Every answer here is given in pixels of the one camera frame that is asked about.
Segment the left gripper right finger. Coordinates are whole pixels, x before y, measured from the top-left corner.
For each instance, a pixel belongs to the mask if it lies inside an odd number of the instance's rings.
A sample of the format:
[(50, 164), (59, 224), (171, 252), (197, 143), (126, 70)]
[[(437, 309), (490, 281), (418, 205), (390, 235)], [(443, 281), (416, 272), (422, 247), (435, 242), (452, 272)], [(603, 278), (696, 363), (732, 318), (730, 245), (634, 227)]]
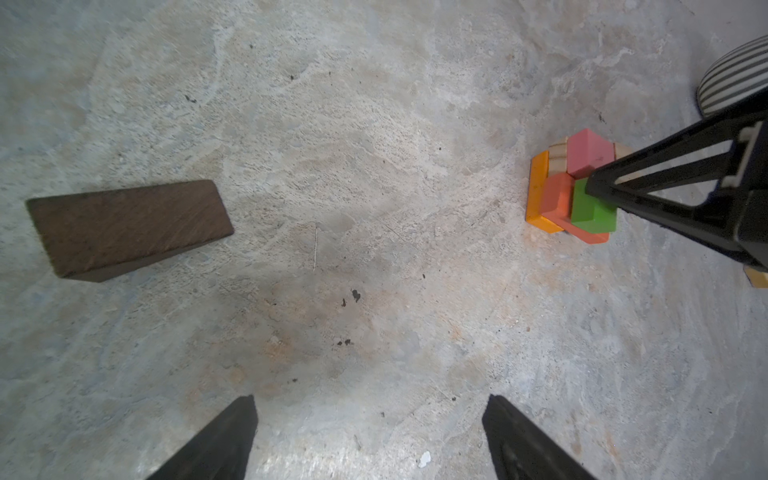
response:
[(595, 480), (503, 396), (489, 396), (482, 425), (498, 479)]

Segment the red wooden block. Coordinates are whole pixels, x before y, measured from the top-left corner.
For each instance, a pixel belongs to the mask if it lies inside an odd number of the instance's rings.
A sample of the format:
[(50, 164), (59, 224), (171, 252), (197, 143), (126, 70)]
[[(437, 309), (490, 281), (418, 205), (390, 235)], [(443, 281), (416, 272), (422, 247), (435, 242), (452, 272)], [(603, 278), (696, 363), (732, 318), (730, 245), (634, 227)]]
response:
[(589, 233), (571, 223), (574, 186), (575, 180), (567, 173), (548, 177), (544, 183), (540, 203), (541, 215), (587, 244), (607, 243), (610, 239), (609, 233)]

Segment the yellow supermarket wooden block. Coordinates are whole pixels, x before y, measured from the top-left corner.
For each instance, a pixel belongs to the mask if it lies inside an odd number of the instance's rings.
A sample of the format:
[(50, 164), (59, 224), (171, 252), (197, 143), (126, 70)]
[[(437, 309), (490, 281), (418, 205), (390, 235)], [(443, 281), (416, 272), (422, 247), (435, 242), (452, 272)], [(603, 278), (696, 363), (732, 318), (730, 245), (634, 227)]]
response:
[(530, 225), (549, 233), (558, 233), (562, 228), (545, 218), (540, 212), (541, 199), (548, 177), (549, 152), (543, 151), (532, 158), (528, 183), (525, 220)]

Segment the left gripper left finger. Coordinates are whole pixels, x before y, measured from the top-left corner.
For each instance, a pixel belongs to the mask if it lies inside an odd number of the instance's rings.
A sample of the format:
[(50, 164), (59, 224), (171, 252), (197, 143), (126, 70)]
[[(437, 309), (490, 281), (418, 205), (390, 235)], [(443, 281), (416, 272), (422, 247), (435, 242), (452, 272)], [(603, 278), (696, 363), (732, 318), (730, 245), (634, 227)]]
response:
[(257, 426), (254, 396), (240, 396), (148, 479), (243, 480)]

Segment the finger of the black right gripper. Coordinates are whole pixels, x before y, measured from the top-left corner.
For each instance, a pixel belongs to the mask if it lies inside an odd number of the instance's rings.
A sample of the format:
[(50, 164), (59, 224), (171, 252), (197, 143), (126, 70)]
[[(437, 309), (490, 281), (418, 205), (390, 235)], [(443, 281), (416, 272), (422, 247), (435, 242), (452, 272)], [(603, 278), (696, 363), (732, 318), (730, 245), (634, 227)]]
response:
[[(628, 213), (701, 240), (733, 240), (727, 231), (730, 199), (718, 192), (729, 151), (739, 132), (767, 122), (767, 92), (705, 118), (674, 135), (589, 175), (586, 192)], [(707, 199), (686, 205), (657, 192), (707, 181), (716, 183)]]

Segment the natural wood grooved block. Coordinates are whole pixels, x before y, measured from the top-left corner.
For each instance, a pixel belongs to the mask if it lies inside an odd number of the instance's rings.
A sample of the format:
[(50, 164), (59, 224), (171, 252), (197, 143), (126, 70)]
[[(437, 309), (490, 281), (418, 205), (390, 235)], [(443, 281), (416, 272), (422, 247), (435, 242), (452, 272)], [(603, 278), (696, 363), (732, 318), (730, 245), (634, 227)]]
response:
[[(567, 170), (567, 137), (551, 144), (548, 148), (548, 176), (564, 173)], [(634, 152), (634, 150), (621, 143), (614, 143), (615, 159), (621, 159)]]

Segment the pink wooden block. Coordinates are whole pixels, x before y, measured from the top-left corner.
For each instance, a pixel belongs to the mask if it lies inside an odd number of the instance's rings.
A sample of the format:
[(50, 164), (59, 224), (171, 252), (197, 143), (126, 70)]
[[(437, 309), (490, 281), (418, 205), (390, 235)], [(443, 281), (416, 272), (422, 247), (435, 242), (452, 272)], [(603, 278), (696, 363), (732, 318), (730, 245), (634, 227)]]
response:
[(588, 128), (567, 140), (567, 173), (574, 179), (586, 178), (615, 159), (614, 144)]

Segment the green wooden cube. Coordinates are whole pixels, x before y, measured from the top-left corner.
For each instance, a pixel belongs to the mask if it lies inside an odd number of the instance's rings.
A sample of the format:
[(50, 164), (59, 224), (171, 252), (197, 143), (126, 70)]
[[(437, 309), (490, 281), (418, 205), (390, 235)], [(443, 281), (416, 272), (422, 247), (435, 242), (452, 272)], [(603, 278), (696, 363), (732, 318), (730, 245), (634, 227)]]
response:
[(617, 228), (617, 207), (586, 192), (587, 179), (574, 183), (571, 224), (591, 234), (608, 234)]

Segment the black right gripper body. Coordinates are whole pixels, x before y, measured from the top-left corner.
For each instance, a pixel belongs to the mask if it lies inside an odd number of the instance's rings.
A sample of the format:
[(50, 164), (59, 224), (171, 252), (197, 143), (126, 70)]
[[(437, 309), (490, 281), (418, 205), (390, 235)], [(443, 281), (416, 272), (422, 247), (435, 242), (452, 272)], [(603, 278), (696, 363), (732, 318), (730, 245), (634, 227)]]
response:
[(767, 122), (743, 128), (718, 192), (730, 199), (727, 231), (756, 270), (767, 269)]

